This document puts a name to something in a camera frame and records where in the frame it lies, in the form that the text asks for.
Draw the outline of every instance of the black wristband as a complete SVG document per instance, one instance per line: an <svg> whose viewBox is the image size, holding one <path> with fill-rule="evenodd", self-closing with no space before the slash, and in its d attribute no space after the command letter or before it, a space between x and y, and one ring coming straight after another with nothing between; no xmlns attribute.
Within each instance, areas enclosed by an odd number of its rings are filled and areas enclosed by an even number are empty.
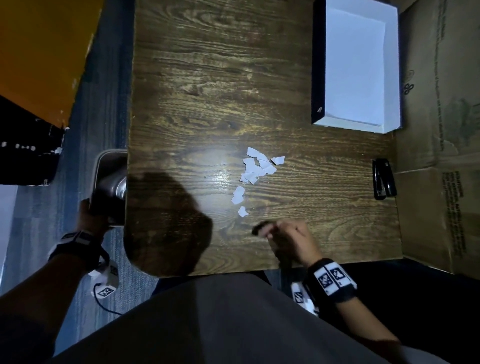
<svg viewBox="0 0 480 364"><path fill-rule="evenodd" d="M338 263L328 258L320 259L307 269L307 278L303 285L314 303L325 295L335 303L357 296L355 281Z"/></svg>
<svg viewBox="0 0 480 364"><path fill-rule="evenodd" d="M51 260L58 254L75 255L85 261L88 271L98 267L100 257L103 257L108 264L110 257L102 248L97 238L85 231L71 232L62 237L62 242L57 244L50 253L48 260Z"/></svg>

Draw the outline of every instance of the left hand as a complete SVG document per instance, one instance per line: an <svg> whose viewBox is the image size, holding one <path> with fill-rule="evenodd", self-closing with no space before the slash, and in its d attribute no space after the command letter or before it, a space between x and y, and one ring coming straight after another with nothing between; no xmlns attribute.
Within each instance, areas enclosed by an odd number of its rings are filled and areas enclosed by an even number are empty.
<svg viewBox="0 0 480 364"><path fill-rule="evenodd" d="M80 201L77 218L77 230L86 230L96 238L103 240L103 236L111 229L108 225L108 217L105 215L92 215L88 211L89 199Z"/></svg>

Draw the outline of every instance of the orange panel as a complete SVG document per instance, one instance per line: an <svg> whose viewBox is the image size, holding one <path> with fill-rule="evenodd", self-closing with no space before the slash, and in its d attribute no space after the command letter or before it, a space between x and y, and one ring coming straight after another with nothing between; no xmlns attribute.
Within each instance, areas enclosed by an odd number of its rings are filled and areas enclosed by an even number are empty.
<svg viewBox="0 0 480 364"><path fill-rule="evenodd" d="M0 3L0 95L68 126L103 0Z"/></svg>

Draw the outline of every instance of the wood grain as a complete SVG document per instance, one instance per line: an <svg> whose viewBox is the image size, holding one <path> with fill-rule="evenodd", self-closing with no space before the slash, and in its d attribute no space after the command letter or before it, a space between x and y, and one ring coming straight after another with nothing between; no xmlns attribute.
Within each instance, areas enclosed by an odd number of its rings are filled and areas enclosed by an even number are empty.
<svg viewBox="0 0 480 364"><path fill-rule="evenodd" d="M156 276L275 268L263 220L302 218L340 262L401 257L371 159L393 138L311 125L312 1L139 0L125 250ZM286 156L232 192L247 146Z"/></svg>

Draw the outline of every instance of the black cable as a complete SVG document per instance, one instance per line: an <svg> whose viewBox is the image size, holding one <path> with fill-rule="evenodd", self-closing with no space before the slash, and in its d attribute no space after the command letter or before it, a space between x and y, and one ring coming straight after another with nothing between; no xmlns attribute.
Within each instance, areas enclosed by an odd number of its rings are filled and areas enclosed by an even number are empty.
<svg viewBox="0 0 480 364"><path fill-rule="evenodd" d="M120 312L109 310L108 308L104 307L104 306L100 303L100 301L98 300L98 297L96 296L96 288L97 288L98 286L101 286L101 284L100 284L100 283L97 283L95 286L93 286L93 296L95 297L96 303L97 303L101 308L103 308L105 311L110 312L111 314L116 314L116 315L121 316L122 314L121 314Z"/></svg>

